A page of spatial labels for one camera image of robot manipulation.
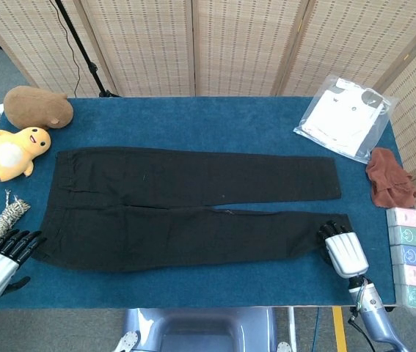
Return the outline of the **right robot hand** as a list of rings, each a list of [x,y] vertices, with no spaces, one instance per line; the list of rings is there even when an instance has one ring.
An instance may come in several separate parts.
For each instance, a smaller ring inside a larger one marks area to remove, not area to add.
[[[364,275],[368,261],[357,234],[344,225],[328,221],[318,231],[319,243],[324,249],[324,259],[344,279]]]

